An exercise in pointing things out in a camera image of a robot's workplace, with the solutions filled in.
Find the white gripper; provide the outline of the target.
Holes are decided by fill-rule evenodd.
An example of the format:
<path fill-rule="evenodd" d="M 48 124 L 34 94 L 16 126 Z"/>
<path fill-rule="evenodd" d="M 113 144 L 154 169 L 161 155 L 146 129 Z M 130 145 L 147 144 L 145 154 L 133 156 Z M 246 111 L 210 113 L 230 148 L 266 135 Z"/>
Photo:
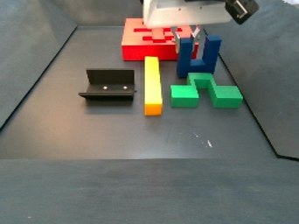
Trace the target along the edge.
<path fill-rule="evenodd" d="M 227 23 L 231 16 L 226 2 L 221 0 L 145 0 L 143 19 L 147 28 L 171 27 L 175 51 L 181 52 L 178 26 L 195 25 L 191 30 L 194 43 L 201 40 L 202 28 L 198 25 Z"/>

